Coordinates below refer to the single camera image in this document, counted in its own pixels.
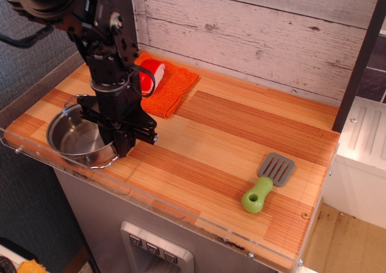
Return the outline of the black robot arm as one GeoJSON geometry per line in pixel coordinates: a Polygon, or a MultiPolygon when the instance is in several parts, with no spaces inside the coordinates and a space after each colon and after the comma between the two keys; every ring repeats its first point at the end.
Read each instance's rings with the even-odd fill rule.
{"type": "Polygon", "coordinates": [[[52,30],[65,31],[90,70],[92,96],[79,96],[81,116],[98,125],[106,144],[125,157],[137,140],[155,144],[156,121],[142,108],[150,96],[141,75],[151,72],[135,64],[136,42],[119,0],[7,0],[21,16],[42,24],[42,29],[12,46],[29,48],[52,30]]]}

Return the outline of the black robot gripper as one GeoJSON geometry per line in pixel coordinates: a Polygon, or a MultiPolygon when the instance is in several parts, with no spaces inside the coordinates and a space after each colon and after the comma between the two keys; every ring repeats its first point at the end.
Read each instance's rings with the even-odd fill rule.
{"type": "Polygon", "coordinates": [[[158,141],[157,122],[142,108],[139,77],[124,77],[114,85],[90,80],[94,96],[77,99],[82,117],[98,126],[105,145],[114,142],[119,158],[127,156],[137,140],[151,145],[158,141]]]}

